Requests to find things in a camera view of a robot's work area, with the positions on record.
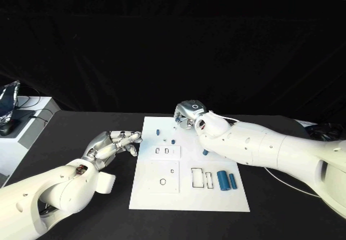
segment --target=black curtain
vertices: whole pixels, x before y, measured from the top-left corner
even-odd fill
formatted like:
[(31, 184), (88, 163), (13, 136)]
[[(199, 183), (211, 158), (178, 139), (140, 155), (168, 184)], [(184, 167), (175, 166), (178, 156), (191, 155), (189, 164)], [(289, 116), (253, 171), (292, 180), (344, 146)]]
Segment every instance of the black curtain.
[(198, 99), (220, 114), (345, 122), (344, 2), (9, 1), (0, 84), (74, 111), (173, 113)]

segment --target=white paper sheet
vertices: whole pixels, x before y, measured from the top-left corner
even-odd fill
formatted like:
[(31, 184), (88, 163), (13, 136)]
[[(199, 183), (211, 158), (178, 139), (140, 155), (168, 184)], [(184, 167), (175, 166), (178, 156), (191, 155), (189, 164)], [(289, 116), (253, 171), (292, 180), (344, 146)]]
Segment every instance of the white paper sheet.
[[(178, 126), (173, 117), (146, 117), (142, 133), (143, 142), (139, 150), (129, 208), (147, 210), (250, 212), (238, 164), (214, 152), (207, 156), (202, 154), (204, 148), (199, 145), (196, 131), (194, 129), (184, 130)], [(171, 148), (172, 146), (175, 146), (175, 148), (171, 149), (176, 149), (176, 147), (181, 146), (181, 157), (178, 157), (178, 154), (172, 154), (172, 157), (158, 157), (158, 146), (162, 146), (160, 149)], [(158, 184), (162, 178), (176, 179), (176, 177), (172, 178), (166, 166), (156, 167), (159, 172), (160, 170), (162, 172), (153, 174), (153, 167), (150, 167), (152, 164), (156, 165), (153, 161), (172, 161), (171, 163), (168, 162), (168, 164), (165, 164), (165, 162), (158, 164), (166, 166), (171, 166), (173, 162), (179, 162), (178, 191), (173, 191), (169, 185), (172, 182), (168, 182), (168, 187), (171, 186), (168, 191), (175, 193), (166, 193), (168, 191), (165, 190), (156, 193), (158, 190), (153, 192), (150, 189), (153, 183)], [(204, 188), (194, 188), (192, 168), (202, 168)], [(234, 174), (238, 189), (221, 191), (217, 172), (222, 170), (227, 171), (227, 174)], [(211, 173), (214, 188), (208, 188), (207, 173)]]

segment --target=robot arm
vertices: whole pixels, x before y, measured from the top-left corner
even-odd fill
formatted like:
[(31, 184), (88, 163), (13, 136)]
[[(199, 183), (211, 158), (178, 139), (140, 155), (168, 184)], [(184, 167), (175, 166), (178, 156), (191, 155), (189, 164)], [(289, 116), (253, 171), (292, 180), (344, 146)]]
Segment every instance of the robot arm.
[(176, 106), (175, 120), (182, 128), (195, 128), (207, 151), (240, 164), (290, 174), (346, 218), (346, 141), (303, 139), (237, 119), (228, 123), (195, 100)]
[[(109, 194), (116, 176), (100, 172), (142, 142), (142, 133), (103, 132), (91, 141), (81, 159), (0, 189), (0, 239), (38, 239), (55, 224), (88, 205), (94, 193)], [(47, 203), (39, 212), (38, 200)]]

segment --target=black table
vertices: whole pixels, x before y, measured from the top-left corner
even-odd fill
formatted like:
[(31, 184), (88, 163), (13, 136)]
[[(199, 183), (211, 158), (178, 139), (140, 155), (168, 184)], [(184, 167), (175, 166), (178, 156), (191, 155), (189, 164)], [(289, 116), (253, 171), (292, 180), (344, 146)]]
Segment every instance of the black table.
[[(9, 184), (80, 158), (100, 132), (142, 131), (145, 116), (171, 117), (168, 114), (58, 112)], [(303, 126), (283, 116), (233, 117), (283, 134), (309, 138)], [(292, 189), (264, 168), (254, 166), (238, 165), (251, 212), (130, 210), (136, 164), (137, 158), (129, 152), (117, 155), (104, 169), (117, 176), (111, 194), (96, 193), (87, 208), (58, 223), (42, 240), (346, 238), (346, 220), (322, 199)]]

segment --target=blue cylinder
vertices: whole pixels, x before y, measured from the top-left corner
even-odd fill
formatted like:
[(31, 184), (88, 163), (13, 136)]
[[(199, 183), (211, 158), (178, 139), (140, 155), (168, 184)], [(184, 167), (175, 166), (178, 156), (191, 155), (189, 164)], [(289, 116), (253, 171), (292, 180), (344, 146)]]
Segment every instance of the blue cylinder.
[(218, 183), (221, 191), (228, 191), (231, 189), (227, 171), (218, 171)]
[(237, 180), (235, 180), (235, 175), (231, 173), (230, 174), (230, 180), (231, 180), (231, 185), (233, 185), (233, 189), (237, 189)]

